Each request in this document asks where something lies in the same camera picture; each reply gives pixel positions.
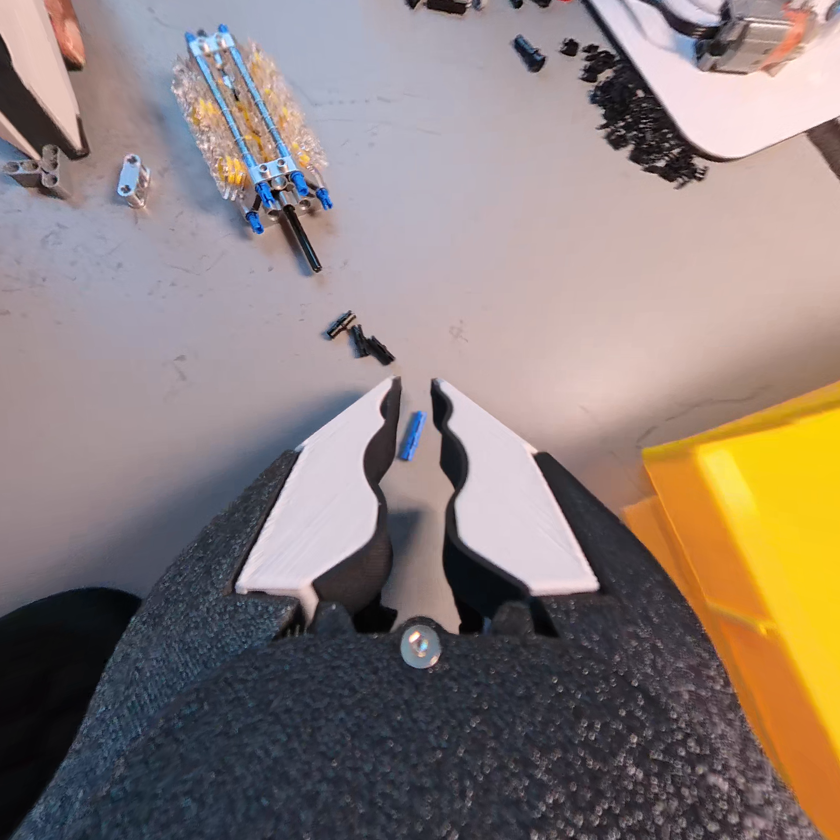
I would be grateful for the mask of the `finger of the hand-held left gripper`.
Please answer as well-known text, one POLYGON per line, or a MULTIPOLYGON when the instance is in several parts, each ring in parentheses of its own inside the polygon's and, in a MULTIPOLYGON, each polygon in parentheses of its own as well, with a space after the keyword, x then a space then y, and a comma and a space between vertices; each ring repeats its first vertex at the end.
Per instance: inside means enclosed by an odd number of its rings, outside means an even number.
POLYGON ((73 161, 90 153, 45 2, 1 2, 1 136, 32 159, 48 144, 73 161))

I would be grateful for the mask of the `yellow plastic bin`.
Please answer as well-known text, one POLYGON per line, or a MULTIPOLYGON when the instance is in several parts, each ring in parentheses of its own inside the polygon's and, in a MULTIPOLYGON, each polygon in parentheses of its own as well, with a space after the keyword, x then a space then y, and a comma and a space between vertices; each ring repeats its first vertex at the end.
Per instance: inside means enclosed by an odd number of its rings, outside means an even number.
POLYGON ((698 615, 774 768, 839 837, 839 384, 645 448, 623 509, 698 615))

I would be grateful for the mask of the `transparent brick engine model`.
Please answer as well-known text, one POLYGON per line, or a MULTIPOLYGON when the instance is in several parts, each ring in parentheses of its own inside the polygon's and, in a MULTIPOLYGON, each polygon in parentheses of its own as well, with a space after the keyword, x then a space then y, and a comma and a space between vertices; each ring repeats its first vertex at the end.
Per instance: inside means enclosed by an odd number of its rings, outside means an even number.
POLYGON ((222 198, 255 235, 285 224, 311 272, 322 264, 301 215, 333 208, 319 139, 274 60, 221 24, 185 33, 172 91, 222 198))

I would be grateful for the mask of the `white book stand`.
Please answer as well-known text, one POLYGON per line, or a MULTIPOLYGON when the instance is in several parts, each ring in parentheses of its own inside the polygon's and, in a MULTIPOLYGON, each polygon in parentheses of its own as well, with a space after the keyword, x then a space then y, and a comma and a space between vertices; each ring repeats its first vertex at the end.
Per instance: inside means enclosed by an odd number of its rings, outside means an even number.
POLYGON ((760 2, 587 2, 679 132, 714 161, 732 161, 838 119, 839 32, 801 57, 747 75, 697 68, 721 8, 761 14, 760 2))

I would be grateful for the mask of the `small grey holed beam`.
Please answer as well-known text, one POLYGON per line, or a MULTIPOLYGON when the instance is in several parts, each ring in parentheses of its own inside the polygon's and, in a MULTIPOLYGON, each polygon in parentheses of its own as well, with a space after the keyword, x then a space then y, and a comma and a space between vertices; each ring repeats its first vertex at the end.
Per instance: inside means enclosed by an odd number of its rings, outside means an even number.
POLYGON ((117 196, 134 209, 144 209, 150 186, 151 170, 138 154, 126 154, 122 160, 117 196))

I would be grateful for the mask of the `person's left hand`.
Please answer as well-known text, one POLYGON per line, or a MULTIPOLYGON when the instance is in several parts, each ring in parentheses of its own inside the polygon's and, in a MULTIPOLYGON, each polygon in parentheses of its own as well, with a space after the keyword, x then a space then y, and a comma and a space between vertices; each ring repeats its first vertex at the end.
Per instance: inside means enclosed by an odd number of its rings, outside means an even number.
POLYGON ((86 52, 77 13, 71 1, 44 1, 59 52, 68 70, 83 70, 86 52))

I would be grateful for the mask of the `grey desk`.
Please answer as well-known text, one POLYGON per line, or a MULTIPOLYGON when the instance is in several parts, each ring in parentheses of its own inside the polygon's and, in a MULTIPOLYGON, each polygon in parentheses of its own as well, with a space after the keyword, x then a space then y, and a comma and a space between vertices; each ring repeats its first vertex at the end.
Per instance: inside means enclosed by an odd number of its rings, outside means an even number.
POLYGON ((641 452, 838 380, 838 180, 806 138, 676 190, 598 132, 582 5, 75 2, 73 203, 2 178, 2 613, 143 595, 213 516, 392 372, 442 377, 614 510, 641 452), (335 203, 253 236, 172 96, 184 32, 271 54, 335 203), (529 72, 511 42, 547 60, 529 72), (151 171, 144 209, 116 190, 151 171), (395 356, 354 357, 364 336, 395 356))

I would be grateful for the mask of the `dark cloth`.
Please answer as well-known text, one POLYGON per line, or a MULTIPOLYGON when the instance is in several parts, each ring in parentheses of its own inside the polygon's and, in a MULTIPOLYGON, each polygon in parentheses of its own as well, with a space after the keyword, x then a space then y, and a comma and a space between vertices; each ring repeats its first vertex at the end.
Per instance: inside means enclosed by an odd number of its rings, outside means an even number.
POLYGON ((1 838, 52 780, 141 600, 106 587, 63 591, 1 619, 1 838))

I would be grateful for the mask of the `grey battery box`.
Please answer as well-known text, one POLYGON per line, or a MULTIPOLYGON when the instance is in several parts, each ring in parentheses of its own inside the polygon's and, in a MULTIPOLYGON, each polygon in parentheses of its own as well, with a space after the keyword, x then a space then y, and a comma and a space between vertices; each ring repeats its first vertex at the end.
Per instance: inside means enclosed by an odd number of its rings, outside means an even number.
POLYGON ((781 34, 771 39, 772 46, 762 58, 762 68, 793 61, 838 31, 838 1, 760 2, 759 11, 781 27, 781 34))

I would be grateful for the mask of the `small grey angled beam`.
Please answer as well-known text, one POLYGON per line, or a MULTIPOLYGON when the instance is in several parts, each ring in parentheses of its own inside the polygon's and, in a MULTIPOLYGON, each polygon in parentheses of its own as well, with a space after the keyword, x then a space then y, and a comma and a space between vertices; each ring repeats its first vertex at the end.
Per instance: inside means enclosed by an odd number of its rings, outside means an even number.
POLYGON ((25 159, 2 163, 1 173, 20 186, 61 200, 72 198, 70 158, 57 145, 44 145, 37 161, 25 159))

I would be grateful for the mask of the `pile of mixed brick parts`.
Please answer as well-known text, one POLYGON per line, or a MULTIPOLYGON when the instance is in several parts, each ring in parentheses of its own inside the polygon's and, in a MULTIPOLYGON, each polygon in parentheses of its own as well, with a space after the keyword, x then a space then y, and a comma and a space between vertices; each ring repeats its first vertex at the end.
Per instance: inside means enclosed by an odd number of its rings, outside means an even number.
MULTIPOLYGON (((404 4, 412 10, 420 6, 442 14, 463 16, 469 10, 485 11, 489 5, 495 4, 495 1, 404 1, 404 4)), ((531 3, 540 8, 551 7, 554 1, 504 1, 500 2, 510 6, 513 9, 520 9, 525 3, 531 3)))

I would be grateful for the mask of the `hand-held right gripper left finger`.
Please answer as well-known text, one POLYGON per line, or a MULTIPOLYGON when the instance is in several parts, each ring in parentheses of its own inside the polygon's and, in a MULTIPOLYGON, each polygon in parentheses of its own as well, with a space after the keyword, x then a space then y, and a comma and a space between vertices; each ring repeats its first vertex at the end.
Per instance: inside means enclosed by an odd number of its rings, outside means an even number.
POLYGON ((396 451, 402 382, 385 379, 296 448, 235 582, 238 594, 322 602, 378 617, 392 570, 380 484, 396 451))

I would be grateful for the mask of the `small grey motor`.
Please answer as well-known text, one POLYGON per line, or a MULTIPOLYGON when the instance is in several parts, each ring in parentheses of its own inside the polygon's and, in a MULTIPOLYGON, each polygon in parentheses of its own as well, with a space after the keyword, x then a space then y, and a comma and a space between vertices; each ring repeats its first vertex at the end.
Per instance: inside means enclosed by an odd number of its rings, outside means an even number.
POLYGON ((706 72, 738 75, 759 71, 782 41, 786 29, 787 25, 777 17, 744 12, 731 3, 724 4, 717 34, 696 43, 696 67, 706 72))

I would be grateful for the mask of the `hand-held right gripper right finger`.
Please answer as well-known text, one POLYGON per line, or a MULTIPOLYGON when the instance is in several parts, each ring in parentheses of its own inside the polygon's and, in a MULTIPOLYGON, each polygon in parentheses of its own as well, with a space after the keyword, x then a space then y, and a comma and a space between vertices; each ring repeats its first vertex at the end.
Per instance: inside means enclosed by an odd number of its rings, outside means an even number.
POLYGON ((445 380, 431 384, 440 466, 453 486, 443 566, 459 617, 601 589, 542 466, 557 466, 445 380))

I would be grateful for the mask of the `heap of black pins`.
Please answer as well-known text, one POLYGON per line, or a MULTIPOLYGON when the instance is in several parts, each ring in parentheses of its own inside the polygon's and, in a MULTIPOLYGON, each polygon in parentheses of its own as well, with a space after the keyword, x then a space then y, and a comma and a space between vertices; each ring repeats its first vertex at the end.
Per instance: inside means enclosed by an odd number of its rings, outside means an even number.
POLYGON ((615 151, 643 172, 680 189, 706 179, 709 168, 681 136, 635 67, 597 44, 564 38, 560 54, 582 60, 580 79, 591 86, 589 101, 600 109, 598 130, 615 151))

